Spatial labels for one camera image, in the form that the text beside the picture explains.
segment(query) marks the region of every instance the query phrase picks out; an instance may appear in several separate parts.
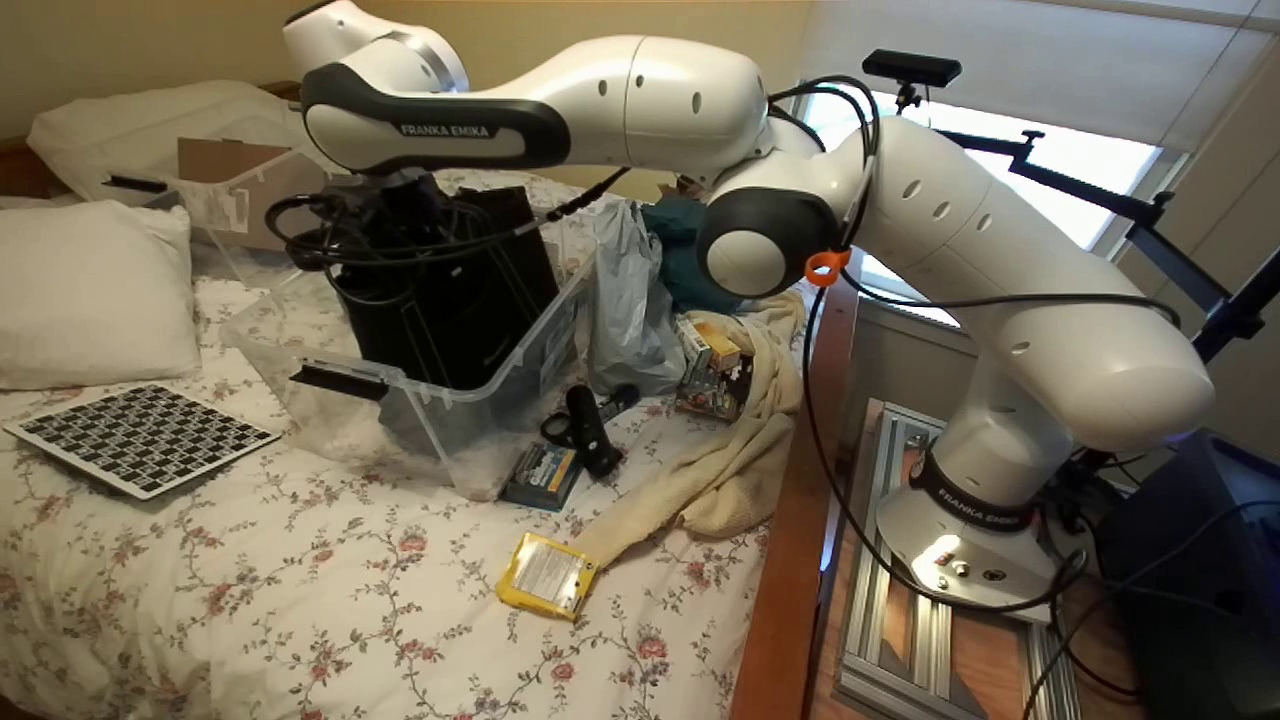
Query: sheet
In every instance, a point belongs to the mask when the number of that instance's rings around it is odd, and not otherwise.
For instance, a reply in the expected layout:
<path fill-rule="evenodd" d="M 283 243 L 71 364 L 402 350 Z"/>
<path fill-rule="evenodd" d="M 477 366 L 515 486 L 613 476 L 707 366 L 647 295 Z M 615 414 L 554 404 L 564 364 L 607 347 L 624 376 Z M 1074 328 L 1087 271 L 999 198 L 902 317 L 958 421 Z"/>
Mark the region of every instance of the sheet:
<path fill-rule="evenodd" d="M 202 376 L 173 388 L 283 427 L 221 337 L 246 292 L 202 281 Z M 0 421 L 91 390 L 4 390 Z M 607 433 L 621 476 L 579 478 L 564 510 L 477 503 L 292 441 L 133 503 L 4 433 L 0 693 L 39 714 L 723 714 L 764 526 L 651 537 L 602 576 L 579 625 L 492 595 L 526 533 L 576 537 L 718 427 L 647 395 Z"/>

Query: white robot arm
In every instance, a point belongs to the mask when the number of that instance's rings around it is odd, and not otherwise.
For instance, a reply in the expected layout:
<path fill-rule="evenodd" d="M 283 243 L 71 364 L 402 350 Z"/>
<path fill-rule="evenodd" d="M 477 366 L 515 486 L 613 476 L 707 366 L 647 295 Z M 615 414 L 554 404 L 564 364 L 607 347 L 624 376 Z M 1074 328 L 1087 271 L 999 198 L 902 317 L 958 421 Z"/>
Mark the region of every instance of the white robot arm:
<path fill-rule="evenodd" d="M 302 54 L 312 144 L 351 173 L 624 162 L 707 181 L 704 267 L 745 299 L 796 285 L 855 216 L 855 240 L 937 299 L 1142 295 L 919 124 L 879 119 L 873 158 L 860 133 L 819 150 L 769 114 L 755 65 L 729 48 L 604 37 L 468 91 L 449 39 L 347 0 L 298 14 L 283 39 Z M 1078 442 L 1137 450 L 1193 427 L 1212 381 L 1193 344 L 1142 302 L 958 317 L 980 354 L 968 399 L 931 442 L 928 473 L 879 498 L 879 537 L 943 595 L 1027 599 L 1056 572 L 1027 517 L 1045 478 Z"/>

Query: white pillow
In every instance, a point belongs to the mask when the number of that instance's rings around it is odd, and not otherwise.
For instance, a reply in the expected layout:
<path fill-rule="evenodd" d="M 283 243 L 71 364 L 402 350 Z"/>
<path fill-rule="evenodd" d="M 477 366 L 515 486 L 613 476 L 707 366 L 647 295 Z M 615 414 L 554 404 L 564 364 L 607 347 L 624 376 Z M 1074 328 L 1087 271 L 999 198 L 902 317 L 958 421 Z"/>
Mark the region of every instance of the white pillow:
<path fill-rule="evenodd" d="M 177 139 L 250 139 L 308 146 L 302 114 L 273 91 L 246 78 L 202 78 L 177 86 L 85 96 L 31 119 L 30 146 L 85 198 L 152 198 L 107 183 L 177 181 Z"/>
<path fill-rule="evenodd" d="M 0 388 L 197 371 L 190 234 L 183 207 L 4 207 Z"/>

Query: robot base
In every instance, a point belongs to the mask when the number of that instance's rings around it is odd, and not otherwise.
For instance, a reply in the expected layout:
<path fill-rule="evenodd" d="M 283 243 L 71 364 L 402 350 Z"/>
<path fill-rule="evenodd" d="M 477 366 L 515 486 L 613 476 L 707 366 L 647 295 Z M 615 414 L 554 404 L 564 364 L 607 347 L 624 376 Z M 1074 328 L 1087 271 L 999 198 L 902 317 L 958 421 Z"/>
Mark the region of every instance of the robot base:
<path fill-rule="evenodd" d="M 1061 576 L 1061 558 L 1045 553 L 1035 525 L 987 533 L 947 517 L 915 486 L 879 496 L 876 526 L 889 553 L 912 566 L 915 582 L 941 599 L 1009 607 L 1047 595 Z M 1047 605 L 1017 615 L 1047 625 Z"/>

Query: clear plastic bag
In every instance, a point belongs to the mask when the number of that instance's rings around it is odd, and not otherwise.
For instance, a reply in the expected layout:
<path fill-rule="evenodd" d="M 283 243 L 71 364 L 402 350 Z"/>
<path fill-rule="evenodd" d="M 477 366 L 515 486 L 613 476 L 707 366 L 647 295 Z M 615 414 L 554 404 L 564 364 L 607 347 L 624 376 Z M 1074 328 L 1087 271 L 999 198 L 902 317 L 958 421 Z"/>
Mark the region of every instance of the clear plastic bag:
<path fill-rule="evenodd" d="M 672 292 L 662 281 L 666 249 L 641 212 L 607 198 L 593 216 L 593 385 L 638 385 L 647 395 L 672 390 L 684 376 L 684 338 L 672 325 Z"/>

